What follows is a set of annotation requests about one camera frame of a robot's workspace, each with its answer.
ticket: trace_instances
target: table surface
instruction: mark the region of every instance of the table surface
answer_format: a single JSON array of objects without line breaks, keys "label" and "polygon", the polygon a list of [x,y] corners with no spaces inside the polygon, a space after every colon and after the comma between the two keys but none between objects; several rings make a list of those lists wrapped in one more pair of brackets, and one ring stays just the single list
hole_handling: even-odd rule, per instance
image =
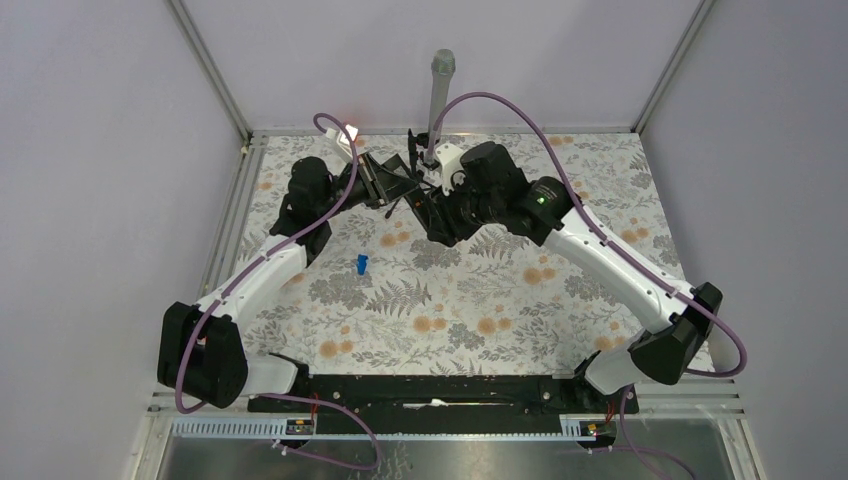
[{"label": "table surface", "polygon": [[[625,241],[682,277],[639,137],[635,134],[551,135],[575,190]],[[463,135],[469,148],[492,140],[507,147],[528,179],[556,177],[534,135]],[[383,162],[405,158],[406,136],[375,135],[358,148]],[[272,137],[242,238],[237,270],[277,218],[291,165],[323,158],[344,166],[322,137]],[[331,220],[323,253],[279,291],[242,336],[250,352],[304,361],[313,373],[551,374],[570,373],[594,351],[613,348],[639,323],[597,281],[499,226],[486,226],[449,249],[429,242],[402,202],[385,210],[357,207]],[[364,276],[356,272],[368,255]],[[693,368],[710,369],[704,349]]]}]

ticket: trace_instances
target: metal floor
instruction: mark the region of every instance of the metal floor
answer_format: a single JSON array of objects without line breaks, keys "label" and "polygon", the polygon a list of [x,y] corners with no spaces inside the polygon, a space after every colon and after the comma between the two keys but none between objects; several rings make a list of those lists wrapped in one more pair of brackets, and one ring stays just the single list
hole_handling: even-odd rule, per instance
[{"label": "metal floor", "polygon": [[[733,478],[727,452],[715,423],[709,420],[628,422],[628,432],[640,446],[668,451],[689,464],[704,479]],[[623,444],[619,438],[616,445]],[[631,453],[585,453],[574,442],[515,441],[383,441],[385,461],[379,470],[354,472],[301,458],[282,457],[267,440],[172,438],[160,480],[260,479],[654,479]],[[346,461],[368,463],[368,442],[313,441],[311,452]],[[659,465],[672,478],[689,478],[668,460]]]}]

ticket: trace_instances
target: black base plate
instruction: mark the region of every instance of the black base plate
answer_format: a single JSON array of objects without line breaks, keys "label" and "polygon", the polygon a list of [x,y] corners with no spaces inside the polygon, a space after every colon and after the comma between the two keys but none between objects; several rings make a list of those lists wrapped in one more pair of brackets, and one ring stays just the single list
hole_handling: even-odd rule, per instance
[{"label": "black base plate", "polygon": [[[610,405],[617,412],[621,398],[620,392],[602,396],[583,380],[549,375],[315,375],[299,378],[291,394],[343,405],[378,434],[560,433],[560,414],[605,415]],[[409,408],[433,399],[451,405]],[[257,397],[248,411],[308,413],[310,406]],[[625,411],[639,411],[635,395]],[[316,433],[362,433],[339,412],[320,408],[319,415]]]}]

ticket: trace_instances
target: white bracket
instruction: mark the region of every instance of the white bracket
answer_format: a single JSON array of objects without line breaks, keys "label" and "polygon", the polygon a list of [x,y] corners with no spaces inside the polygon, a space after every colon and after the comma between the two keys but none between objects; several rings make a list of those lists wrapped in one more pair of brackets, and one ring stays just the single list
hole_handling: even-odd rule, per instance
[{"label": "white bracket", "polygon": [[445,196],[450,195],[454,185],[461,185],[465,180],[462,164],[459,163],[463,153],[463,149],[450,143],[443,143],[436,149],[434,158],[442,166],[442,192]]}]

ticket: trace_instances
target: metal frame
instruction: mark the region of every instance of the metal frame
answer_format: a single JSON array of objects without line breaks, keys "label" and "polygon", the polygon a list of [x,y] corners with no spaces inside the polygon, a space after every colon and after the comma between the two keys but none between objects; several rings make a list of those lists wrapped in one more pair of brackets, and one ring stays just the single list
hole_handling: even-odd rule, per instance
[{"label": "metal frame", "polygon": [[125,477],[127,480],[156,480],[171,439],[172,417],[148,415],[144,422],[147,435],[141,449],[133,452],[135,468]]},{"label": "metal frame", "polygon": [[642,135],[642,132],[645,131],[645,126],[651,119],[651,115],[654,113],[657,103],[659,103],[668,88],[671,79],[674,78],[674,74],[677,73],[677,67],[680,66],[680,62],[683,61],[683,57],[685,57],[689,52],[689,47],[692,45],[692,41],[698,35],[698,32],[701,30],[701,26],[703,26],[704,21],[707,19],[710,11],[712,11],[715,3],[716,0],[701,0],[701,3],[698,4],[698,8],[695,9],[695,13],[692,14],[692,18],[689,20],[689,25],[687,25],[686,30],[683,31],[683,36],[680,37],[680,40],[677,42],[677,46],[674,48],[671,58],[669,58],[659,80],[657,80],[657,84],[654,85],[654,89],[648,96],[647,103],[645,103],[645,106],[639,113],[639,118],[637,118],[636,123],[633,124],[633,128],[631,129],[632,132]]},{"label": "metal frame", "polygon": [[[427,126],[417,127],[380,127],[361,128],[359,135],[406,135],[407,130],[413,132],[426,132]],[[568,134],[604,134],[604,133],[633,133],[632,127],[542,127],[542,131],[550,135]],[[315,128],[278,128],[267,130],[256,130],[255,135],[266,137],[288,137],[288,136],[314,136],[321,135]],[[444,127],[443,135],[499,135],[499,134],[533,134],[533,130],[526,126],[491,126],[491,127]]]},{"label": "metal frame", "polygon": [[200,67],[212,83],[212,89],[218,95],[221,103],[223,103],[230,122],[232,122],[242,141],[246,143],[250,139],[250,126],[241,114],[241,110],[239,110],[238,104],[233,99],[230,89],[227,88],[227,83],[224,82],[224,77],[221,75],[218,66],[215,65],[215,60],[212,59],[209,49],[203,42],[203,37],[200,36],[200,32],[197,30],[191,14],[189,14],[183,0],[167,0],[167,4],[170,7],[171,13],[174,15],[177,25],[185,35],[186,43],[188,43],[189,48],[200,63]]},{"label": "metal frame", "polygon": [[227,193],[224,213],[218,223],[215,244],[209,255],[206,272],[200,283],[200,294],[206,295],[230,277],[238,259],[241,236],[250,213],[250,202],[259,178],[268,137],[253,135],[242,155]]},{"label": "metal frame", "polygon": [[[660,78],[654,86],[648,100],[639,114],[636,122],[630,127],[551,127],[543,128],[548,134],[604,134],[604,133],[637,133],[641,134],[657,103],[662,98],[671,79],[676,73],[682,59],[689,51],[694,38],[712,10],[716,0],[701,0],[695,13],[690,19],[680,41],[663,69]],[[239,161],[234,169],[233,180],[227,193],[227,202],[216,230],[215,244],[210,253],[206,272],[203,276],[200,296],[216,288],[226,280],[235,267],[241,236],[247,222],[250,202],[261,169],[262,159],[268,145],[268,137],[278,135],[318,135],[313,129],[271,129],[251,131],[247,121],[241,114],[237,103],[226,86],[208,48],[203,42],[194,21],[186,9],[183,0],[167,0],[175,20],[186,36],[192,52],[195,54],[201,68],[209,78],[216,95],[224,105],[227,115],[234,128],[247,146],[242,149]],[[414,131],[426,131],[426,126],[413,128]],[[372,128],[363,129],[365,135],[405,135],[406,128]],[[445,128],[443,133],[462,134],[529,134],[533,133],[527,127],[468,127]],[[660,384],[641,384],[637,387],[641,413],[633,415],[634,419],[713,419],[719,426],[728,458],[736,478],[764,479],[764,470],[759,454],[753,444],[748,422],[739,401],[736,387],[732,380],[703,379],[686,376],[678,385],[665,386]],[[217,425],[232,422],[233,419],[256,424],[273,422],[284,415],[247,412],[248,398],[240,397],[230,407],[219,410],[205,406],[193,418],[201,423]],[[157,385],[156,391],[148,408],[139,433],[139,439],[133,449],[128,476],[132,480],[155,480],[165,457],[166,448],[172,433],[180,421],[175,417],[180,414],[174,407],[174,392],[171,389]],[[596,415],[564,415],[564,426],[580,420],[602,420]],[[367,439],[364,435],[352,435],[351,439]],[[442,439],[426,436],[391,436],[393,439],[427,440]],[[456,436],[459,440],[491,440],[488,436]],[[501,437],[504,440],[515,440],[517,436]],[[543,437],[527,436],[528,440],[539,440]]]},{"label": "metal frame", "polygon": [[[227,206],[219,224],[218,238],[204,276],[202,290],[214,288],[232,274],[241,244],[241,236],[249,214],[250,201],[269,140],[265,132],[257,133],[239,162],[233,183],[230,186]],[[732,380],[686,375],[680,383],[674,386],[656,383],[640,384],[637,386],[637,392],[641,412],[629,418],[634,420],[712,419],[720,428],[736,478],[746,480],[765,478],[759,455],[747,428],[745,413],[736,386]],[[248,400],[247,396],[241,396],[226,409],[205,406],[192,417],[202,419],[202,422],[208,425],[231,422],[233,419],[262,423],[266,420],[270,421],[283,417],[280,414],[250,413],[247,411]],[[137,463],[134,476],[129,477],[134,480],[153,480],[158,474],[167,440],[174,428],[175,417],[180,417],[174,406],[174,391],[157,384],[148,411],[144,428],[149,433],[144,446],[134,454]],[[568,422],[580,420],[602,420],[602,416],[565,415],[562,420],[568,424]],[[392,436],[392,439],[402,440],[432,440],[435,438],[429,436],[423,438],[423,436],[416,435]],[[504,440],[540,439],[540,437],[532,436],[499,438]],[[350,439],[366,439],[366,437],[353,435],[350,436]],[[492,437],[462,436],[456,439],[473,441],[491,440]],[[566,440],[562,437],[550,439]]]},{"label": "metal frame", "polygon": [[[764,480],[765,474],[759,454],[753,444],[748,422],[732,380],[709,379],[684,376],[680,383],[673,386],[657,383],[644,383],[637,386],[641,411],[628,418],[633,421],[650,419],[710,419],[719,428],[728,461],[735,478],[744,480]],[[293,414],[250,413],[247,411],[248,396],[241,396],[226,409],[205,406],[192,415],[192,423],[210,432],[208,437],[215,438],[266,438],[261,434],[245,436],[243,431],[228,430],[227,425],[271,425]],[[174,407],[174,392],[165,387],[157,388],[149,408],[149,433],[144,448],[137,454],[138,468],[132,480],[155,480],[163,462],[167,441],[171,436],[204,436],[188,432],[180,420],[181,415]],[[576,441],[573,427],[581,420],[602,421],[602,415],[561,415],[566,435],[378,435],[381,440],[428,441]],[[337,440],[365,440],[365,435],[333,437]]]}]

